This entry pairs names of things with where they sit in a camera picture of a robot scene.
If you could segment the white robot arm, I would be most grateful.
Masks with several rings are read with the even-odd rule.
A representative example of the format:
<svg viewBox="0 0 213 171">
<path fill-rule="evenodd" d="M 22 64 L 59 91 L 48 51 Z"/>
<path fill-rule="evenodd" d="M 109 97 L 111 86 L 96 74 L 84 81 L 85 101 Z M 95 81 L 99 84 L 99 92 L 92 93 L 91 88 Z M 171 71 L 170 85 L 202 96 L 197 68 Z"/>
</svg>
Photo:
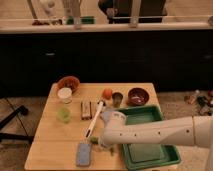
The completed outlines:
<svg viewBox="0 0 213 171">
<path fill-rule="evenodd" d="M 205 171 L 213 171 L 213 116 L 190 116 L 144 124 L 126 125 L 126 116 L 110 114 L 99 138 L 99 144 L 162 144 L 208 148 Z"/>
</svg>

